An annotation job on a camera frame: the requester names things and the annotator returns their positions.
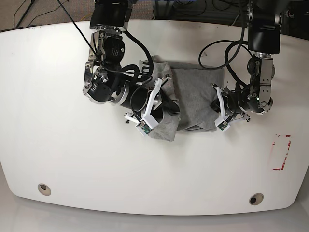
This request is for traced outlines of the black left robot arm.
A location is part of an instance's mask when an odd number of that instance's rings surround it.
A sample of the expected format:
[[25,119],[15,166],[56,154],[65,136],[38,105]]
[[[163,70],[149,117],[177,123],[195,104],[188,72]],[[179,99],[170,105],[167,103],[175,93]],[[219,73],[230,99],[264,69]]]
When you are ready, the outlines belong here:
[[[246,120],[250,121],[248,112],[258,115],[270,111],[273,105],[271,97],[271,82],[275,75],[272,55],[280,52],[281,13],[277,1],[250,0],[248,2],[248,40],[230,41],[225,50],[224,66],[235,80],[235,89],[221,88],[216,84],[217,100],[211,107],[220,115],[215,125],[224,130],[230,123]],[[244,47],[251,58],[247,64],[250,82],[244,83],[231,68],[230,50],[236,47],[239,51]]]

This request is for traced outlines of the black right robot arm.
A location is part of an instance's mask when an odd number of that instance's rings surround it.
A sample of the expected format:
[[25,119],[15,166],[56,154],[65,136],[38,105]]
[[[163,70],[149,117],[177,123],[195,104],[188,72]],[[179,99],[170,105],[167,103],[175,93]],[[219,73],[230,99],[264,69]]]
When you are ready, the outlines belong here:
[[[154,128],[164,113],[176,115],[178,105],[164,93],[166,77],[153,77],[148,49],[127,30],[134,0],[97,0],[90,20],[94,30],[85,64],[83,94],[96,104],[112,103],[129,109],[124,117],[141,127]],[[126,35],[146,55],[146,61],[121,66]]]

